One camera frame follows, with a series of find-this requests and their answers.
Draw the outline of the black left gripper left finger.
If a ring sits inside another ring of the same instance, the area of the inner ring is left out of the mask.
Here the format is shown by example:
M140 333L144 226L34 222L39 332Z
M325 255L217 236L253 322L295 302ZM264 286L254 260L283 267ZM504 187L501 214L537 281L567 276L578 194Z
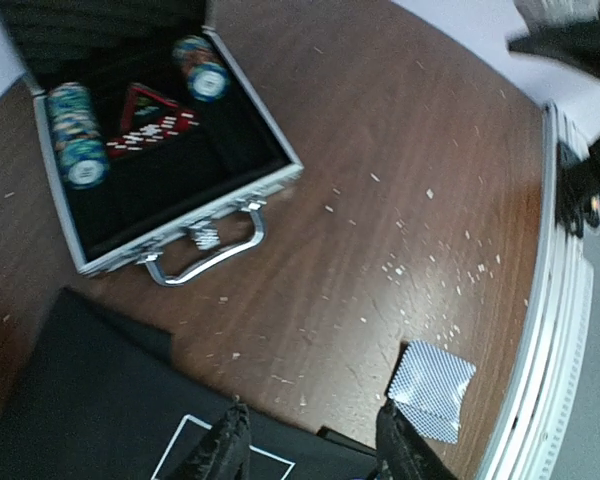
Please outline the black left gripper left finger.
M251 428L247 406L235 401L168 479L247 480Z

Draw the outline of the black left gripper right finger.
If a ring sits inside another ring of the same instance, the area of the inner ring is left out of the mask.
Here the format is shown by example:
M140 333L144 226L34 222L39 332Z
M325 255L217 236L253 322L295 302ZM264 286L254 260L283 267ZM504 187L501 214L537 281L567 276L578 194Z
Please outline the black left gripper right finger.
M394 402L376 417L375 479L443 480L455 475L417 433Z

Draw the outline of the dealt card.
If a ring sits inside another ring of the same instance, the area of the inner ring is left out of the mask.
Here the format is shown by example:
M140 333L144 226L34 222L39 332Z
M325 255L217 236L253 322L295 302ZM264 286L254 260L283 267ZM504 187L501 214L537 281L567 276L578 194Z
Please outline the dealt card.
M428 342L414 340L401 356L388 398L420 436L455 444L464 395L475 373L474 364Z

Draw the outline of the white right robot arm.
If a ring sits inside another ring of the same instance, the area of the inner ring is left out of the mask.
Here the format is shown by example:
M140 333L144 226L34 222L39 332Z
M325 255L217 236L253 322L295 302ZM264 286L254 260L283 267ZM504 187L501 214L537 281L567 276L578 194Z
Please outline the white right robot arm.
M510 38L511 53L556 61L600 81L600 1L516 1L528 32ZM600 188L600 135L573 173Z

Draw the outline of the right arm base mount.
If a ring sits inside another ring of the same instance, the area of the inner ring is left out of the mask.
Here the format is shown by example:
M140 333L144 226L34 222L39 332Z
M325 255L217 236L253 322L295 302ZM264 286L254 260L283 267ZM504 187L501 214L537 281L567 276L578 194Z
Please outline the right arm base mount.
M579 239L588 226L600 230L600 166L593 156L580 158L563 141L556 146L556 221Z

